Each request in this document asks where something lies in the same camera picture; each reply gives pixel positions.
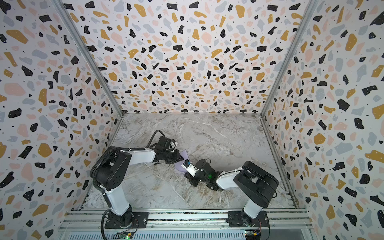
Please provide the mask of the lilac square paper sheet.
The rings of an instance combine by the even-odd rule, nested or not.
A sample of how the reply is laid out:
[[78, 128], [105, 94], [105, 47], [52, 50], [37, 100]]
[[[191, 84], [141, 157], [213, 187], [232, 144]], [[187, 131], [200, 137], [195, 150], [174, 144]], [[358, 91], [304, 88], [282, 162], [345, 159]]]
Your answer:
[[178, 174], [185, 174], [187, 172], [186, 169], [183, 168], [183, 163], [185, 162], [185, 160], [188, 160], [189, 161], [189, 156], [188, 156], [188, 153], [186, 150], [180, 152], [181, 156], [183, 157], [183, 160], [177, 162], [174, 164], [175, 166], [175, 171], [178, 173]]

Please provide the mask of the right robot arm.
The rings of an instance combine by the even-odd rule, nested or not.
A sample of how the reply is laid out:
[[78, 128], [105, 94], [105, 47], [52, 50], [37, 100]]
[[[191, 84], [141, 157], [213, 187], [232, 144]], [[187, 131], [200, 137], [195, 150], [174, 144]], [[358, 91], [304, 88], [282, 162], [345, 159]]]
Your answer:
[[227, 172], [215, 171], [206, 159], [199, 160], [195, 165], [185, 160], [182, 168], [187, 171], [185, 178], [194, 187], [204, 183], [213, 191], [239, 188], [248, 197], [242, 210], [246, 220], [254, 220], [277, 195], [279, 186], [277, 178], [250, 161], [238, 169]]

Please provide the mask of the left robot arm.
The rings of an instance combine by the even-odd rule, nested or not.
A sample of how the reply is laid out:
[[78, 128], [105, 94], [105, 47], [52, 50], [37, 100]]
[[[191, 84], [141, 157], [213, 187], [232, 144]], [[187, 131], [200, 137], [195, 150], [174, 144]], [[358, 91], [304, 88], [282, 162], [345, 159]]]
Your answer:
[[161, 136], [155, 144], [141, 148], [111, 146], [91, 169], [95, 189], [99, 190], [111, 212], [123, 216], [131, 207], [125, 197], [124, 178], [130, 165], [164, 163], [173, 165], [184, 160], [176, 141]]

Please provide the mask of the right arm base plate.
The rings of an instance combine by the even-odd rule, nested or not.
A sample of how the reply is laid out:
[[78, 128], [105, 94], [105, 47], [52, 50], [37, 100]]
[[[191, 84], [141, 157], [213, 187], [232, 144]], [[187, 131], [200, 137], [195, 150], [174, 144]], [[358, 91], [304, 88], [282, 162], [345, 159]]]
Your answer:
[[256, 218], [252, 219], [244, 213], [244, 211], [229, 211], [227, 223], [231, 228], [258, 228], [258, 227], [268, 227], [269, 219], [267, 213], [262, 210], [259, 212]]

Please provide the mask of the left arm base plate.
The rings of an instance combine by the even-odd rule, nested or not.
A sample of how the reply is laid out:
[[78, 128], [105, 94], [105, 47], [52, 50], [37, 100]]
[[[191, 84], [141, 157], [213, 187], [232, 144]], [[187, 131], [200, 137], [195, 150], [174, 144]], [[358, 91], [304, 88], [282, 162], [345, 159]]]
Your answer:
[[108, 222], [105, 223], [106, 229], [145, 229], [148, 223], [148, 212], [132, 212], [123, 216], [111, 214]]

